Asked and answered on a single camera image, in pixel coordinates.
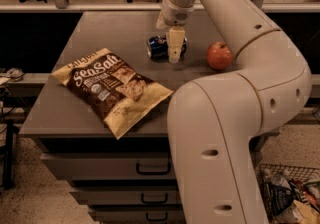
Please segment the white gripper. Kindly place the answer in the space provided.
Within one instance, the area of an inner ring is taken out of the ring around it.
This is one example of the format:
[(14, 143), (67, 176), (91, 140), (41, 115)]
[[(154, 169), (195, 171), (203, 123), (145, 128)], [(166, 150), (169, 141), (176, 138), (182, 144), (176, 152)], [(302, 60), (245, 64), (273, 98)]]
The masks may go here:
[(193, 12), (194, 5), (178, 5), (171, 0), (163, 0), (161, 10), (156, 22), (157, 29), (171, 27), (166, 33), (169, 62), (175, 64), (179, 61), (185, 38), (184, 26)]

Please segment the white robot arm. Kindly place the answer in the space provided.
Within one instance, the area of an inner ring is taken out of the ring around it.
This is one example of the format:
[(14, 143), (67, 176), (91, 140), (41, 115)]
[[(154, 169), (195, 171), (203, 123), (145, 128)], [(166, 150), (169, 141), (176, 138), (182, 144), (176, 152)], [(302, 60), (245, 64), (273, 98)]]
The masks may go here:
[(295, 117), (312, 88), (303, 55), (250, 0), (163, 0), (169, 60), (200, 1), (235, 56), (232, 72), (192, 80), (172, 96), (167, 130), (187, 224), (269, 224), (249, 142)]

